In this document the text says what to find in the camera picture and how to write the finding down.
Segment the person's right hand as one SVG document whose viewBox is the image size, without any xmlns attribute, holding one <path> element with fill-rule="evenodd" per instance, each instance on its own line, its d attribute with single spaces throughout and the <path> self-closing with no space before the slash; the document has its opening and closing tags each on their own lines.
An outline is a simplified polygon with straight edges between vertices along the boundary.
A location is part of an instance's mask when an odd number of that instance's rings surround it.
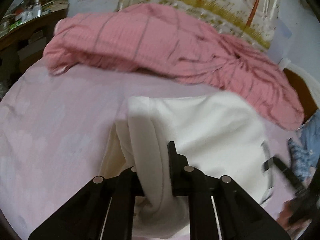
<svg viewBox="0 0 320 240">
<path fill-rule="evenodd" d="M 309 224 L 308 220 L 301 219 L 294 224 L 289 223 L 289 218 L 293 215 L 291 209 L 292 201 L 288 200 L 283 205 L 283 210 L 279 213 L 276 221 L 289 234 L 291 239 L 296 239 L 301 231 Z"/>
</svg>

